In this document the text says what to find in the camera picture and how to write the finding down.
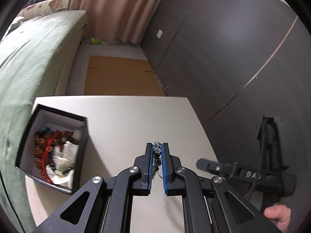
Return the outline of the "person's right hand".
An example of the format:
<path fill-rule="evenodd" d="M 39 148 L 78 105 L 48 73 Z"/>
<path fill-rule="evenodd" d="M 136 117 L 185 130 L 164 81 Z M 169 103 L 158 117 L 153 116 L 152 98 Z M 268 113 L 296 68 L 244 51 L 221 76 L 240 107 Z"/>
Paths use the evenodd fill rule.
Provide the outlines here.
<path fill-rule="evenodd" d="M 281 232 L 287 232 L 291 215 L 292 210 L 283 204 L 267 207 L 264 210 L 264 216 L 269 220 L 275 220 L 276 226 Z"/>

